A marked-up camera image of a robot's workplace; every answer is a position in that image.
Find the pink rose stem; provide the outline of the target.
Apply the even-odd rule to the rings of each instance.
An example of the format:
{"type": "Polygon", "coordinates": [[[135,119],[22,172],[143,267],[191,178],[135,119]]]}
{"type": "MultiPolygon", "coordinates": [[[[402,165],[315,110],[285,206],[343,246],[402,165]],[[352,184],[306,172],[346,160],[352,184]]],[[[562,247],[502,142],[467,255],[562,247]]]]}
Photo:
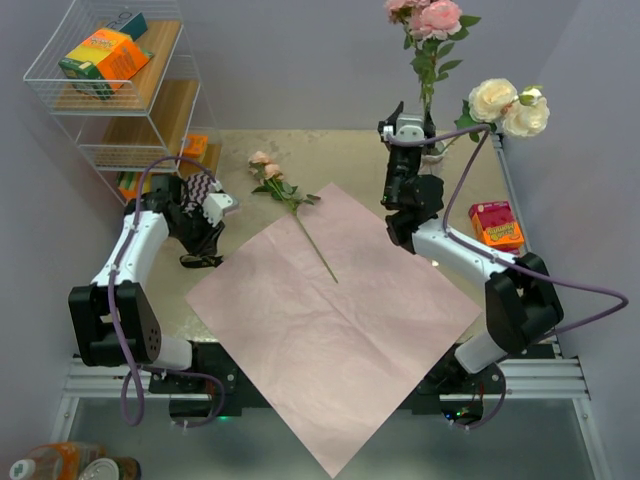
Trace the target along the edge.
{"type": "Polygon", "coordinates": [[[436,130],[431,113],[436,84],[446,80],[463,62],[450,54],[480,21],[479,16],[464,14],[455,1],[419,1],[411,11],[407,40],[414,51],[411,66],[418,77],[422,116],[429,136],[434,136],[436,130]]]}
{"type": "Polygon", "coordinates": [[[400,25],[404,32],[403,48],[413,48],[425,35],[426,27],[421,20],[422,12],[431,4],[430,0],[388,0],[384,7],[391,24],[400,25]]]}

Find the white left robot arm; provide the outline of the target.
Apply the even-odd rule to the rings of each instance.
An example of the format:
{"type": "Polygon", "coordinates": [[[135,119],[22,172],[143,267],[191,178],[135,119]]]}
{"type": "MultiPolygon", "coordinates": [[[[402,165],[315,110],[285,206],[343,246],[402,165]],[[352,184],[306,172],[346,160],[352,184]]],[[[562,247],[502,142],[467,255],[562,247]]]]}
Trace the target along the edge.
{"type": "Polygon", "coordinates": [[[183,180],[152,176],[149,188],[129,201],[121,235],[109,259],[87,286],[71,290],[68,305],[79,355],[90,367],[128,363],[171,369],[185,392],[200,390],[207,368],[193,359],[193,346],[162,333],[144,287],[156,255],[168,238],[186,253],[186,268],[221,264],[217,243],[223,218],[237,200],[201,173],[183,180]]]}

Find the white rose stem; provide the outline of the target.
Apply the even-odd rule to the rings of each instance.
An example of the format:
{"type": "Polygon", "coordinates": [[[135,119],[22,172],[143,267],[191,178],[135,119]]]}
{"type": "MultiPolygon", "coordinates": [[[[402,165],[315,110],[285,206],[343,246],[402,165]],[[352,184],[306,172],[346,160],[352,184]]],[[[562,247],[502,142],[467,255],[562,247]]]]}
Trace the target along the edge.
{"type": "Polygon", "coordinates": [[[458,130],[486,124],[492,131],[498,126],[508,136],[530,138],[542,133],[550,110],[541,86],[528,86],[521,92],[505,78],[484,80],[462,101],[455,121],[458,130]]]}

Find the black ribbon gold lettering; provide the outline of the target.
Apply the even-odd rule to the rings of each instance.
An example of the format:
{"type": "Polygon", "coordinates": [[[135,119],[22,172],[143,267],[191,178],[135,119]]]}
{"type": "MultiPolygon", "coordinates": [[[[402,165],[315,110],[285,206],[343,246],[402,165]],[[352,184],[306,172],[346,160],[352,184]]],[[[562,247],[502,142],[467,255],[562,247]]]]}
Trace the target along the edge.
{"type": "Polygon", "coordinates": [[[187,269],[217,268],[223,263],[223,257],[211,253],[187,253],[179,261],[187,269]]]}

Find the purple pink wrapping paper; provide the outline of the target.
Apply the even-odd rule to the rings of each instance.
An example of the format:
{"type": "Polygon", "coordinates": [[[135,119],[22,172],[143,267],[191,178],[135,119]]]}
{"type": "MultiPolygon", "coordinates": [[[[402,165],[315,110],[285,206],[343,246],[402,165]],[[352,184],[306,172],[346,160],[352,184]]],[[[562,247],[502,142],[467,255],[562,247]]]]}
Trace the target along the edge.
{"type": "Polygon", "coordinates": [[[199,319],[336,476],[479,317],[428,260],[335,185],[255,235],[187,295],[199,319]]]}

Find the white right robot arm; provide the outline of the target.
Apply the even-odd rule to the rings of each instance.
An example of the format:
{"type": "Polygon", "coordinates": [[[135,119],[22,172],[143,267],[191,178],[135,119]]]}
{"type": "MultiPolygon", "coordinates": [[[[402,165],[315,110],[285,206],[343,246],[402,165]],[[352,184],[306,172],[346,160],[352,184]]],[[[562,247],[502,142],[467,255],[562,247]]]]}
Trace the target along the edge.
{"type": "Polygon", "coordinates": [[[429,373],[456,392],[469,392],[488,366],[527,349],[559,324],[563,308],[539,256],[501,252],[446,226],[444,182],[420,171],[423,148],[436,142],[421,117],[398,105],[377,130],[389,151],[381,204],[392,243],[442,261],[484,289],[483,329],[453,346],[429,373]]]}

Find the peach rose stem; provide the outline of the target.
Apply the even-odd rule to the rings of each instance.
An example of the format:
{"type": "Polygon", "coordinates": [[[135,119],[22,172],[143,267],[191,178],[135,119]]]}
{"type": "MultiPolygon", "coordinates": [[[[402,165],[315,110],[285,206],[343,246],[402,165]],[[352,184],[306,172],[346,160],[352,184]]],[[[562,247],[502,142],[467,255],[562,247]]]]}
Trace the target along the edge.
{"type": "Polygon", "coordinates": [[[333,269],[321,253],[298,213],[302,205],[314,206],[321,200],[321,197],[314,194],[304,194],[299,190],[298,186],[293,186],[288,183],[284,178],[280,166],[265,152],[258,151],[249,157],[248,170],[251,176],[258,182],[258,186],[252,190],[252,194],[268,195],[274,201],[284,206],[287,212],[294,218],[332,280],[338,284],[339,281],[333,269]]]}

